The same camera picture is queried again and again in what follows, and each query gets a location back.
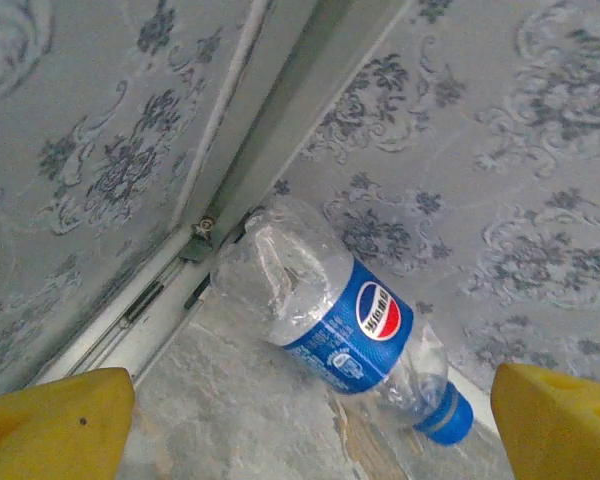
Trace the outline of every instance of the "damask pattern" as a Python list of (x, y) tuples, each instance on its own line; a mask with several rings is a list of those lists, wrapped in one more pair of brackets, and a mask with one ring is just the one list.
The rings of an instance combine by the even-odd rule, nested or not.
[(600, 1), (414, 2), (283, 186), (484, 390), (600, 380)]
[[(442, 238), (429, 233), (444, 205), (440, 194), (389, 194), (365, 172), (355, 174), (349, 187), (325, 203), (323, 211), (360, 260), (404, 276), (453, 253)], [(404, 220), (392, 220), (398, 212)]]
[[(455, 105), (466, 89), (449, 65), (434, 67), (429, 49), (435, 43), (433, 36), (422, 40), (415, 75), (401, 63), (398, 53), (367, 63), (322, 119), (300, 157), (318, 161), (330, 154), (344, 164), (349, 152), (369, 145), (385, 152), (403, 151), (431, 130), (430, 108)], [(410, 89), (413, 98), (406, 95), (410, 80), (415, 83)]]
[(249, 8), (0, 0), (0, 393), (168, 235)]
[(563, 308), (600, 305), (600, 247), (582, 247), (568, 227), (586, 226), (591, 234), (600, 221), (578, 210), (595, 204), (575, 188), (553, 194), (541, 211), (513, 208), (483, 231), (488, 249), (463, 290), (477, 297), (497, 295), (503, 303), (540, 300)]
[(525, 66), (516, 72), (504, 107), (476, 119), (497, 138), (476, 168), (504, 172), (530, 160), (551, 176), (556, 162), (600, 155), (600, 9), (560, 1), (528, 15), (516, 36)]

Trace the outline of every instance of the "door frame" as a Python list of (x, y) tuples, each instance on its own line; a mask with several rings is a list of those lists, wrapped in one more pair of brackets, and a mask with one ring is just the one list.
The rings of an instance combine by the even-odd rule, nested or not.
[[(174, 233), (32, 384), (104, 366), (126, 368), (136, 385), (144, 378), (199, 308), (214, 251), (264, 197), (409, 3), (253, 0), (176, 205)], [(216, 220), (211, 253), (186, 261), (179, 253), (205, 215)]]

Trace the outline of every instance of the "pepsi logo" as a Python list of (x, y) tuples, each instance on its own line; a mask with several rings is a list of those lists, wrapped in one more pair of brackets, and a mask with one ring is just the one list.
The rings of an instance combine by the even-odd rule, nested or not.
[(394, 298), (375, 282), (366, 282), (360, 288), (356, 315), (364, 334), (381, 342), (398, 333), (402, 322), (402, 314)]

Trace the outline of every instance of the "gray patterned wall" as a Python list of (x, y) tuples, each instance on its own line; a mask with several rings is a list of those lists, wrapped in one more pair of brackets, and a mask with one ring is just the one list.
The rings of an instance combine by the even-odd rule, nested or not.
[(489, 390), (600, 379), (600, 0), (420, 0), (274, 189), (322, 209)]
[(0, 0), (0, 393), (168, 235), (250, 5)]

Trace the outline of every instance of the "water bottle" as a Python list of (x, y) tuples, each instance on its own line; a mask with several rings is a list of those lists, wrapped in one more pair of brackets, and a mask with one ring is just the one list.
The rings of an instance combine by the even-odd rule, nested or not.
[(473, 411), (447, 381), (433, 329), (347, 250), (318, 212), (282, 197), (225, 246), (212, 288), (244, 331), (284, 348), (376, 424), (461, 441)]

